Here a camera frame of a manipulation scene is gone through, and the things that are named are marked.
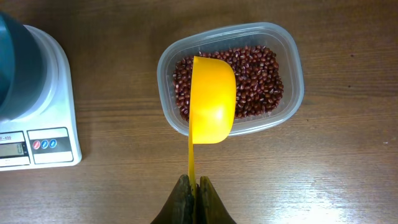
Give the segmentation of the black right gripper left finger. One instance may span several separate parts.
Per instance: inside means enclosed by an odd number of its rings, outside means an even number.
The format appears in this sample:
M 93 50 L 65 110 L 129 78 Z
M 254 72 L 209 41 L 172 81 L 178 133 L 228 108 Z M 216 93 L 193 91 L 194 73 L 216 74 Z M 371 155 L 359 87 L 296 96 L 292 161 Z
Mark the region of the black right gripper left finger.
M 189 177 L 179 177 L 167 201 L 151 224 L 192 224 L 195 198 Z

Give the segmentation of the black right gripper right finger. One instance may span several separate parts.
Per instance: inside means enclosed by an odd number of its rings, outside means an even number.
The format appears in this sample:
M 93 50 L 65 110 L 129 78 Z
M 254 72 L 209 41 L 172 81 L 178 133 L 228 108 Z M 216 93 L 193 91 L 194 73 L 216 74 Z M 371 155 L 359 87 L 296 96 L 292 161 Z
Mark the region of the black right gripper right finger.
M 196 209 L 197 223 L 236 224 L 207 176 L 200 177 Z

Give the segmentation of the yellow plastic measuring scoop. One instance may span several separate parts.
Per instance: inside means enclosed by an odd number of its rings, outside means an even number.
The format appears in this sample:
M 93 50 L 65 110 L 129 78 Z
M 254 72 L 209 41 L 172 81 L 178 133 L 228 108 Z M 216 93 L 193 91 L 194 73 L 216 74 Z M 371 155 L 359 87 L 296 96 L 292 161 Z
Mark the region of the yellow plastic measuring scoop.
M 235 113 L 236 80 L 226 62 L 193 58 L 188 129 L 188 176 L 196 188 L 194 149 L 196 144 L 216 144 L 230 134 Z

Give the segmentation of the red adzuki beans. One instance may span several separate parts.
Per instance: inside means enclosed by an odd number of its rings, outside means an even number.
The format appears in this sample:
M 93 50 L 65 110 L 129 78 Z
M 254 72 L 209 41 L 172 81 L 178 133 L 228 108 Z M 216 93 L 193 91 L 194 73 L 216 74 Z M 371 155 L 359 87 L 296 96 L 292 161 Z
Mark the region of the red adzuki beans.
M 246 45 L 224 51 L 198 52 L 197 56 L 225 61 L 233 69 L 236 119 L 266 114 L 278 107 L 284 85 L 276 53 L 267 46 Z M 189 120 L 193 58 L 189 55 L 178 61 L 172 74 L 175 104 L 185 121 Z

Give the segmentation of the white digital kitchen scale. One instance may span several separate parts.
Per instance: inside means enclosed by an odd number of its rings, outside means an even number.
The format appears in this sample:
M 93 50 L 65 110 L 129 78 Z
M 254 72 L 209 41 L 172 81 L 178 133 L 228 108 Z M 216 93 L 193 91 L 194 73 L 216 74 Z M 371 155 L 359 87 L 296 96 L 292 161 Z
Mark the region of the white digital kitchen scale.
M 1 170 L 74 166 L 82 154 L 67 56 L 49 34 L 26 28 L 44 57 L 47 78 L 31 109 L 1 123 Z

